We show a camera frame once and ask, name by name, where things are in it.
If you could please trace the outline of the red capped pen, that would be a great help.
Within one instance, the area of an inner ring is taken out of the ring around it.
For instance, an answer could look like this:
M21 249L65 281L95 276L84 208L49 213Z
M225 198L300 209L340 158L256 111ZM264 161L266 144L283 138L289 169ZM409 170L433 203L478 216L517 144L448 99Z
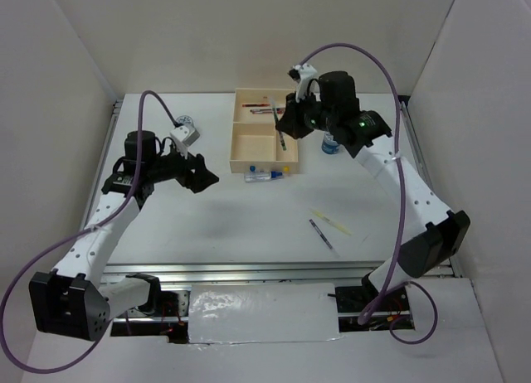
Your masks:
M283 114L284 112L284 109L277 109L275 112L273 111L273 109L251 109L252 114Z

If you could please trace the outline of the yellow gel pen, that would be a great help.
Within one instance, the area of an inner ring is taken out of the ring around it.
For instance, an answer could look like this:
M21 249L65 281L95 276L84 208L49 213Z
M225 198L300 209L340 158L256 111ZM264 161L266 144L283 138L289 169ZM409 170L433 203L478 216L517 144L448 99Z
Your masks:
M344 233L345 235L351 235L351 232L346 227L344 227L343 225L339 224L337 221L334 221L334 220L330 219L329 217L327 217L322 212L317 211L315 209L311 209L310 211L311 211L311 213L313 215L317 216L319 219L321 219L322 221L324 221L327 224L331 225L332 227L334 227L335 229L339 230L340 232Z

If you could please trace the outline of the purple gel pen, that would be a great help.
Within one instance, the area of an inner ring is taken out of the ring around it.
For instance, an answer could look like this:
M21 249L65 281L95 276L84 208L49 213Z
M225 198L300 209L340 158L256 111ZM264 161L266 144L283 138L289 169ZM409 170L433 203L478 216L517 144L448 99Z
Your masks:
M335 248L332 246L332 244L329 242L328 238L324 235L323 231L317 226L317 224L314 222L313 219L309 219L310 225L313 227L313 229L318 234L319 238L325 243L329 251L335 255L335 257L339 257L339 254L335 250Z

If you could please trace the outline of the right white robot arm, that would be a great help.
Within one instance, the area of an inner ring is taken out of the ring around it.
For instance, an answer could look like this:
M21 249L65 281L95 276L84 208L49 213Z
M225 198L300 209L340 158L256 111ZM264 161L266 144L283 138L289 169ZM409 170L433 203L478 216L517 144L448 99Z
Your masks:
M400 207L391 258L362 280L365 306L369 311L382 309L391 299L390 290L455 255L470 218L438 198L400 154L398 131L379 113L361 109L353 77L347 72L318 75L304 64L291 68L289 75L296 88L286 97L277 129L293 139L317 130L330 133Z

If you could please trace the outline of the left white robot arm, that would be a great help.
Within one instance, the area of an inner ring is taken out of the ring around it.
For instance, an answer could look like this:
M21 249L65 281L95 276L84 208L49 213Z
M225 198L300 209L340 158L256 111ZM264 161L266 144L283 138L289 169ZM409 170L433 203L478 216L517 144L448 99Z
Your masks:
M37 272L29 283L38 331L95 342L112 319L132 308L146 316L160 312L164 296L153 275L134 273L117 284L100 282L120 238L156 184L174 180L199 193L219 181L201 154L188 151L194 138L191 127L178 127L168 136L168 153L162 153L163 141L153 132L127 135L124 156L105 180L86 233L51 272Z

